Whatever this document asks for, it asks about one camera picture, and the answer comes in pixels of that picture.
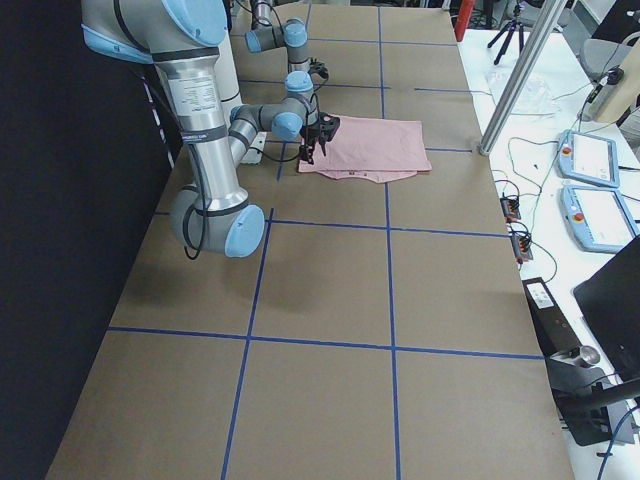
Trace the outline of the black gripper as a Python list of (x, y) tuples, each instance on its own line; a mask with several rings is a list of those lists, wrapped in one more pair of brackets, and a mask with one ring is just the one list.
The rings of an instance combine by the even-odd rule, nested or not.
[(314, 150), (318, 143), (323, 156), (326, 156), (326, 144), (331, 142), (340, 127), (341, 119), (338, 116), (319, 112), (316, 119), (309, 121), (301, 129), (303, 144), (299, 147), (299, 159), (307, 164), (314, 164)]
[(329, 70), (324, 62), (317, 58), (311, 58), (307, 73), (311, 77), (319, 77), (320, 83), (315, 88), (322, 88), (329, 80)]

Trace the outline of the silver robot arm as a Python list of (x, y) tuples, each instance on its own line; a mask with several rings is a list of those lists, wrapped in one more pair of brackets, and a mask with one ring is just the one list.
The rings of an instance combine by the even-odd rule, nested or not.
[(155, 67), (189, 152), (194, 180), (178, 193), (172, 231), (190, 258), (202, 251), (230, 258), (251, 255), (265, 227), (237, 168), (265, 132), (301, 139), (299, 159), (312, 162), (337, 133), (340, 120), (321, 111), (313, 75), (328, 79), (309, 54), (306, 24), (279, 21), (274, 4), (251, 4), (245, 35), (252, 53), (287, 52), (286, 95), (275, 104), (243, 104), (229, 41), (231, 7), (225, 1), (84, 1), (82, 30), (99, 54)]
[(319, 77), (320, 84), (314, 89), (320, 89), (328, 82), (330, 74), (326, 64), (310, 54), (306, 23), (300, 18), (282, 21), (276, 4), (276, 1), (249, 2), (251, 29), (244, 35), (247, 49), (250, 53), (285, 49), (287, 72)]

